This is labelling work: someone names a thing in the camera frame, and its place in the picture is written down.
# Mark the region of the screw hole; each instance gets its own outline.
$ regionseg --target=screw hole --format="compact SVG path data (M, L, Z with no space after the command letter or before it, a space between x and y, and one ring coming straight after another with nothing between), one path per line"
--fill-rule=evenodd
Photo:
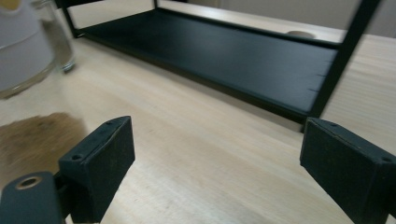
M40 182L41 182L40 176L27 177L26 179L24 179L20 183L18 183L16 188L17 189L29 189L29 188L36 186Z
M385 162L391 162L392 160L391 160L390 158L383 157L383 158L382 158L382 161L385 161Z
M81 155L74 155L74 156L72 156L72 160L73 160L73 161L79 161L79 160L81 160L81 158L82 158Z

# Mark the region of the black shelf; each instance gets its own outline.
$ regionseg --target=black shelf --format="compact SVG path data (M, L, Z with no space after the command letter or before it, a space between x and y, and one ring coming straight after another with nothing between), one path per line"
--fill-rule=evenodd
M87 37L304 123L307 117L320 116L377 3L361 2L342 44L209 20L158 5L140 14L76 29L67 12L76 4L65 5L61 0L60 5L74 36Z

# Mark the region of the transparent container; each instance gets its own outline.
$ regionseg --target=transparent container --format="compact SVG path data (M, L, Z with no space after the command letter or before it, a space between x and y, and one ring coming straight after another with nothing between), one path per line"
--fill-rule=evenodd
M33 10L0 5L0 190L58 160L87 132L62 91L62 69Z
M64 72L68 72L75 65L74 52L56 14L54 2L51 0L30 1L48 36L49 42L55 50L57 63L59 63Z

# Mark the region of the table surface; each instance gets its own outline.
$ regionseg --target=table surface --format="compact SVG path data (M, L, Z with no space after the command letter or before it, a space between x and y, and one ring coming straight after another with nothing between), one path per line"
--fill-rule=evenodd
M327 40L343 34L162 5ZM114 0L71 10L84 27L151 8L150 1ZM298 124L88 39L71 42L77 66L64 76L64 92L89 130L115 117L133 119L136 161L103 223L351 223L300 166ZM322 118L396 154L396 39L363 37Z

